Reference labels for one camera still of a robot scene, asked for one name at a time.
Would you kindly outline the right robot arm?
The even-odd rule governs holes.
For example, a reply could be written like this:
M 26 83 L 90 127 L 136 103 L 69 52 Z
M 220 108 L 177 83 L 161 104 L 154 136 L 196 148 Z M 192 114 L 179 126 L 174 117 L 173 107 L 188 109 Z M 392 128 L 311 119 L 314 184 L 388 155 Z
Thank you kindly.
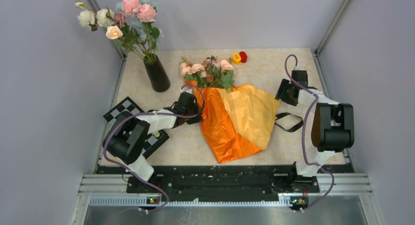
M 329 158 L 354 144 L 354 107 L 326 97 L 308 85 L 305 70 L 294 70 L 290 79 L 283 79 L 276 99 L 286 104 L 307 107 L 313 113 L 311 129 L 312 146 L 304 149 L 303 158 L 294 164 L 294 174 L 287 178 L 287 186 L 294 192 L 301 191 L 306 178 L 314 177 Z

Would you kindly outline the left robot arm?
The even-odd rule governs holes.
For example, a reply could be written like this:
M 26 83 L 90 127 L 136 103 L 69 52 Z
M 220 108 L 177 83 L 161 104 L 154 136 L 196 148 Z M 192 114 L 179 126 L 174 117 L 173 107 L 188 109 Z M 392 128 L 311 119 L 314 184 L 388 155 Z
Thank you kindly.
M 157 179 L 152 176 L 154 168 L 143 155 L 150 134 L 201 121 L 194 92 L 191 89 L 182 90 L 178 101 L 171 107 L 139 115 L 121 112 L 104 138 L 103 148 L 139 177 L 138 186 L 144 192 L 152 192 L 157 186 Z

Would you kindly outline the orange paper bouquet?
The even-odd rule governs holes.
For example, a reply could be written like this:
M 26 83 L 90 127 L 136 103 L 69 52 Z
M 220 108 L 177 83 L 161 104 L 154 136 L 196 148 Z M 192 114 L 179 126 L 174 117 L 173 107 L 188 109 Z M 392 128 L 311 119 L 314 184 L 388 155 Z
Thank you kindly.
M 219 60 L 213 55 L 201 63 L 193 63 L 182 57 L 180 74 L 186 81 L 195 81 L 200 88 L 230 89 L 234 85 L 231 59 Z

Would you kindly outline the black ribbon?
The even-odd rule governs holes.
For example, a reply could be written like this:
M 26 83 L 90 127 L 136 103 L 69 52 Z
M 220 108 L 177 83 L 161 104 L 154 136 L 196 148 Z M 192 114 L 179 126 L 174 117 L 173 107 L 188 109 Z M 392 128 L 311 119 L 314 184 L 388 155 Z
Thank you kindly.
M 274 124 L 286 132 L 293 133 L 303 127 L 304 120 L 301 116 L 281 112 L 276 115 Z

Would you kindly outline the orange yellow wrapping paper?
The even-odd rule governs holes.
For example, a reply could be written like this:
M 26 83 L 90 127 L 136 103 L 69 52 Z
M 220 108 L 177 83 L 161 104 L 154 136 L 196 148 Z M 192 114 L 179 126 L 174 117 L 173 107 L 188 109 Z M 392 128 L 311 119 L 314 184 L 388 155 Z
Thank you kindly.
M 218 163 L 243 159 L 267 149 L 280 101 L 252 85 L 230 89 L 196 88 L 187 81 L 202 109 L 200 127 Z

